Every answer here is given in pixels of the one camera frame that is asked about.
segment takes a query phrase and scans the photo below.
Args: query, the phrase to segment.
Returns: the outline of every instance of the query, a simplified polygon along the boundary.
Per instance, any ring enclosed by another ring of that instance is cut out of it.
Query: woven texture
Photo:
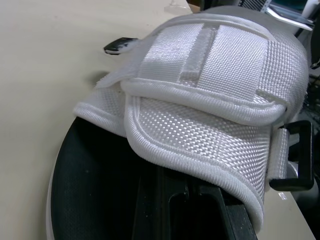
[[[202,27],[203,24],[185,24],[164,29],[143,59],[137,76],[177,82]]]
[[[124,127],[125,93],[116,83],[111,87],[95,89],[84,101],[79,102],[73,113],[105,130],[122,137]]]
[[[275,131],[270,146],[268,179],[285,179],[289,155],[289,131],[281,128]]]
[[[286,102],[287,119],[292,119],[302,107],[308,76],[307,61],[296,48],[280,42],[268,42],[259,89]]]
[[[300,109],[306,53],[264,14],[211,12],[159,26],[75,113],[127,136],[147,161],[223,188],[244,203],[258,231],[268,158],[275,178],[287,156],[286,135],[272,137],[271,129]]]
[[[252,101],[267,42],[253,33],[221,25],[203,66],[198,88]]]
[[[236,170],[264,197],[270,127],[236,124],[174,103],[142,98],[139,122],[162,144]]]

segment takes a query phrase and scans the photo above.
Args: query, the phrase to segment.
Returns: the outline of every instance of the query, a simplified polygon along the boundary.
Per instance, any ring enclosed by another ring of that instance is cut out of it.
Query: desk
[[[74,120],[73,107],[125,57],[106,55],[102,48],[120,37],[143,38],[187,13],[185,0],[1,2],[1,240],[46,239],[49,178]],[[284,201],[275,191],[266,193],[259,240],[312,239],[292,196],[287,196]]]

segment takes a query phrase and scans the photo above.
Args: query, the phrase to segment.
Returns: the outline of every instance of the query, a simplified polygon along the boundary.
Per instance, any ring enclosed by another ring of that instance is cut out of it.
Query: white padding
[[[270,126],[237,124],[186,106],[126,96],[124,126],[142,158],[223,188],[263,223]]]
[[[266,171],[283,178],[288,155],[288,133],[272,130],[302,106],[306,52],[265,14],[211,11],[160,25],[74,112],[145,160],[221,187],[259,231]]]
[[[110,87],[97,88],[84,101],[79,102],[73,113],[98,127],[125,137],[125,93],[116,83]]]

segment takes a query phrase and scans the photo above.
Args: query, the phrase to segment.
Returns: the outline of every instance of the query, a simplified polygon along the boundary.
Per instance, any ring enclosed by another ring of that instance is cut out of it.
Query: white strap
[[[267,169],[267,179],[285,179],[289,155],[289,131],[277,129],[272,136]]]

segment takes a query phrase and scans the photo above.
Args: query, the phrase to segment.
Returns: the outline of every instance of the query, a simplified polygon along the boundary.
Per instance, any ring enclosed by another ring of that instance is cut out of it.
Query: black object
[[[79,117],[57,157],[50,209],[55,240],[257,239],[240,201]]]
[[[285,124],[290,135],[299,134],[298,148],[298,178],[273,179],[269,182],[271,188],[277,191],[296,192],[309,190],[314,185],[313,172],[313,126],[303,120]]]
[[[106,54],[120,55],[119,50],[128,46],[129,43],[138,40],[138,38],[121,37],[103,48]]]
[[[256,240],[242,202],[195,177],[142,167],[132,240]]]
[[[126,138],[77,117],[54,168],[54,239],[130,240],[144,162]]]

